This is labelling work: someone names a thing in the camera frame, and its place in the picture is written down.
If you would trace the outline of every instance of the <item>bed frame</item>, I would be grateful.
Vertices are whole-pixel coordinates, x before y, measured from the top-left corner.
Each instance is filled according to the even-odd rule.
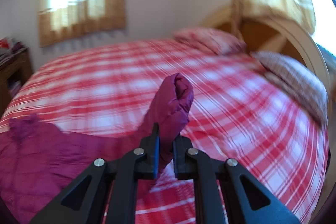
[[[222,6],[200,22],[200,26],[231,32],[230,6]],[[331,94],[331,81],[323,56],[310,34],[297,23],[279,18],[259,18],[244,20],[240,27],[247,44],[247,52],[267,50],[290,56],[305,65],[325,85]],[[328,117],[332,113],[332,97],[328,105]],[[330,150],[327,168],[331,159]],[[331,224],[336,218],[336,184],[320,211],[310,224]]]

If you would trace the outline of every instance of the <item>bed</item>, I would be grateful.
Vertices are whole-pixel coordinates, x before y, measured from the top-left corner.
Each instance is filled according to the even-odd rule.
[[[228,30],[228,15],[228,8],[220,8],[201,25]],[[246,21],[242,35],[248,51],[262,48],[290,55],[330,91],[317,46],[295,23]],[[180,72],[194,87],[190,122],[181,134],[212,158],[237,158],[308,223],[325,179],[328,135],[261,75],[264,70],[248,54],[209,55],[172,39],[85,50],[41,67],[10,103],[0,132],[8,130],[10,118],[37,113],[64,132],[131,134],[162,80]],[[177,181],[172,163],[150,193],[137,201],[136,223],[159,222],[195,222],[193,183]]]

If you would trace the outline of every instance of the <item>plaid pillowcase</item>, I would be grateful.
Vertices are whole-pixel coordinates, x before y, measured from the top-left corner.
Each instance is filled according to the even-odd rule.
[[[205,53],[226,55],[245,52],[246,43],[222,30],[202,27],[185,28],[174,32],[174,39]]]
[[[328,94],[323,83],[297,60],[275,52],[251,55],[273,74],[265,77],[295,98],[322,125],[328,123]]]

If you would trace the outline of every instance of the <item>magenta blanket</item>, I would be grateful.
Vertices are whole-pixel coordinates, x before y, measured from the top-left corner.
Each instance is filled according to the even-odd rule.
[[[10,131],[0,134],[1,198],[14,217],[27,224],[94,159],[122,157],[151,134],[155,122],[160,130],[161,174],[172,160],[173,140],[189,122],[193,98],[192,86],[182,75],[165,78],[138,130],[122,138],[63,134],[36,115],[11,120]],[[140,181],[138,197],[154,183]]]

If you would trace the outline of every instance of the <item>metal screw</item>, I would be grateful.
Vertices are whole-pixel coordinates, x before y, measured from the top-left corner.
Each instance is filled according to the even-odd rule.
[[[103,166],[104,163],[105,163],[105,160],[103,160],[102,158],[98,158],[93,162],[93,164],[97,167]]]
[[[139,148],[135,148],[133,152],[134,152],[134,154],[140,156],[140,155],[143,155],[145,153],[145,150],[139,147]]]
[[[227,164],[228,164],[229,166],[234,167],[234,166],[237,166],[238,161],[237,161],[236,159],[234,159],[234,158],[229,158],[229,159],[227,160]]]
[[[196,148],[189,148],[188,149],[188,154],[192,155],[192,156],[197,155],[198,154],[198,150]]]

